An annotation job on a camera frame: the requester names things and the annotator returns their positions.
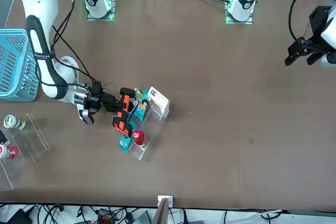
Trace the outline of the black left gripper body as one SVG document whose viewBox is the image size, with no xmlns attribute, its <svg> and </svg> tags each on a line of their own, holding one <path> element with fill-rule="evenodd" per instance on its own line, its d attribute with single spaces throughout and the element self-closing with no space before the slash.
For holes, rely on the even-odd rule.
<svg viewBox="0 0 336 224">
<path fill-rule="evenodd" d="M 332 43 L 332 6 L 317 6 L 309 20 L 312 36 L 308 43 Z"/>
</svg>

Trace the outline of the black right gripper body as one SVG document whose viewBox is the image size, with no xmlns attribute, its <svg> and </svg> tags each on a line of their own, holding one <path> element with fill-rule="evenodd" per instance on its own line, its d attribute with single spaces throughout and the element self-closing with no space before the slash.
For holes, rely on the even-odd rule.
<svg viewBox="0 0 336 224">
<path fill-rule="evenodd" d="M 102 97 L 104 92 L 91 93 L 88 92 L 86 96 L 86 109 L 87 110 L 100 110 L 102 107 Z"/>
</svg>

